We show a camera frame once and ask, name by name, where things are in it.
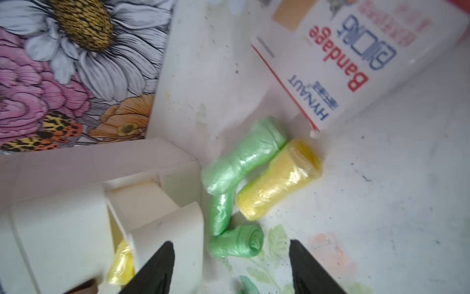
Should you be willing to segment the white drawer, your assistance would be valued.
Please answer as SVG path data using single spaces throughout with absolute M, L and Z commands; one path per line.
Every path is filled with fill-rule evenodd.
M 102 183 L 62 191 L 56 196 L 63 228 L 61 263 L 51 274 L 51 293 L 62 293 L 111 265 L 117 223 L 141 272 L 167 241 L 175 265 L 170 292 L 197 294 L 203 280 L 204 219 L 202 188 L 196 180 L 153 180 L 130 185 Z

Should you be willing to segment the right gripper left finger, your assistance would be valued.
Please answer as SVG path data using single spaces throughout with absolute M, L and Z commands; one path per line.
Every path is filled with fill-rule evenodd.
M 119 294 L 169 294 L 175 250 L 166 241 Z

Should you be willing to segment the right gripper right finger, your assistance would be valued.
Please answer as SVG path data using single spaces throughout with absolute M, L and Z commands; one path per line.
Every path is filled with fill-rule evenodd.
M 295 294 L 346 294 L 299 240 L 290 240 Z

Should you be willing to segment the white drawer cabinet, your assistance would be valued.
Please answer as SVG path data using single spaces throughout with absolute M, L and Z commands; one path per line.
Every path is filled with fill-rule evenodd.
M 51 293 L 51 274 L 61 263 L 63 228 L 56 196 L 102 183 L 130 185 L 153 180 L 196 180 L 198 161 L 161 138 L 1 156 L 1 292 Z M 124 238 L 111 223 L 112 260 Z M 117 294 L 120 287 L 94 276 L 91 290 Z

